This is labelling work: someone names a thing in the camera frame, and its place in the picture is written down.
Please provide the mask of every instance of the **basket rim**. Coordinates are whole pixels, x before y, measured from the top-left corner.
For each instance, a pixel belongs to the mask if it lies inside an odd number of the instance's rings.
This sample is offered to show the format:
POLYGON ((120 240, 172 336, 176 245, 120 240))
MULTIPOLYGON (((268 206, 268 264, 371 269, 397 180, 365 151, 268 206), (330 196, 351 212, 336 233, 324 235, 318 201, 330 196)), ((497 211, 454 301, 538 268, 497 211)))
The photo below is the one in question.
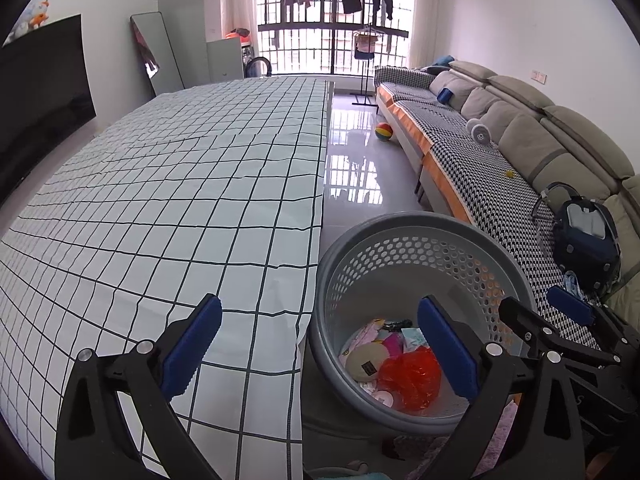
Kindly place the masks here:
POLYGON ((401 212, 386 214, 369 219, 349 229, 340 236, 322 256, 316 275, 316 294, 313 316, 309 325, 309 343, 316 364, 333 389, 348 405, 354 407, 367 418, 373 418, 393 430, 414 434, 452 433, 464 413, 442 417, 408 415, 383 406, 366 394, 347 375, 338 359, 329 351, 329 336, 324 325, 324 308, 331 278, 343 258, 359 243, 380 231, 415 225, 449 230, 460 237, 480 246, 496 260, 514 283, 518 292, 526 297, 518 300, 527 308, 536 305, 529 280, 525 277, 514 257, 493 237, 478 227, 456 218, 433 212, 401 212))

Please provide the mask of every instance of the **stuffed toy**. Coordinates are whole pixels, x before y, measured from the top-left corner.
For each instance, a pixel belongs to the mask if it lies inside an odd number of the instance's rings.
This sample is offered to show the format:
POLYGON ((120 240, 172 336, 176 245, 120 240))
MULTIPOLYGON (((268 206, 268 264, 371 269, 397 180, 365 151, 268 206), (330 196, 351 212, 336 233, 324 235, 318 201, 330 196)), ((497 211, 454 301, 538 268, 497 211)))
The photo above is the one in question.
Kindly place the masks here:
POLYGON ((42 26, 42 24, 49 19, 47 16, 48 10, 49 0, 44 0, 39 4, 27 7, 21 14, 17 23, 15 23, 13 30, 4 44, 11 43, 13 40, 23 37, 30 30, 34 30, 42 26))

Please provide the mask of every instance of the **sofa armrest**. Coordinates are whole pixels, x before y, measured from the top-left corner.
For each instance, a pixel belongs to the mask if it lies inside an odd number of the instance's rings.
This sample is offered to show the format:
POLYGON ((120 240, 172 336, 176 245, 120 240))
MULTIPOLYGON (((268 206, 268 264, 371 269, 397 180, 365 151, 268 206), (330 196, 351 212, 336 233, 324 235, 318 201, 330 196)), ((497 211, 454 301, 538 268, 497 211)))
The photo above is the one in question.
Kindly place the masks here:
POLYGON ((380 66, 376 69, 373 84, 376 88, 380 86, 380 83, 398 83, 428 89, 434 79, 436 79, 436 76, 420 70, 401 66, 380 66))

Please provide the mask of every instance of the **television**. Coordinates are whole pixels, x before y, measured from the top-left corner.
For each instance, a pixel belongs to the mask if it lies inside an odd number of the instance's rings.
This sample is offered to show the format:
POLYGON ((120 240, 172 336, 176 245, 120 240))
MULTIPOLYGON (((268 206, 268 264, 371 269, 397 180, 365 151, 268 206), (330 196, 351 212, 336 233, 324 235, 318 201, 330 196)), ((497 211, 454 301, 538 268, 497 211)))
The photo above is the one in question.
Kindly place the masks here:
POLYGON ((81 17, 0 48, 0 203, 62 140, 95 117, 81 17))

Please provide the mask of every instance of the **white bedsheet with grid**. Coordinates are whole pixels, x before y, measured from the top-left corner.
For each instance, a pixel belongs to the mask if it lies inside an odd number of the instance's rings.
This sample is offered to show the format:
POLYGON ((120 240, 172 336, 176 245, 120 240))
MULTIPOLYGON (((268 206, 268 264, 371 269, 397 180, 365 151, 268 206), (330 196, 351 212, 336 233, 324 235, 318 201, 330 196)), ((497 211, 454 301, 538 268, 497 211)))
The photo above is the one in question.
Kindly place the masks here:
POLYGON ((208 292, 222 327, 174 410, 223 479, 302 477, 296 344, 314 301, 325 95, 300 77, 162 95, 73 156, 2 238, 0 412, 50 478, 78 351, 156 339, 208 292))

